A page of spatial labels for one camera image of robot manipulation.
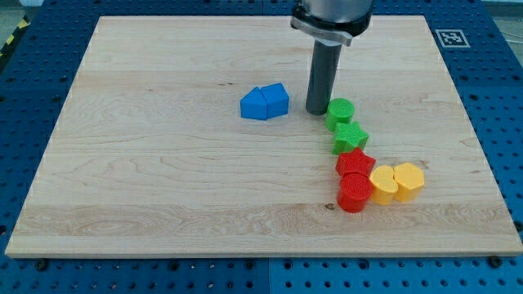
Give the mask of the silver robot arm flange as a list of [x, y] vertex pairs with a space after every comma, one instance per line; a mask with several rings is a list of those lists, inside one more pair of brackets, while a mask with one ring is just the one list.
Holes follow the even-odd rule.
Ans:
[[369, 27], [373, 8], [374, 0], [301, 0], [290, 26], [325, 46], [349, 47]]

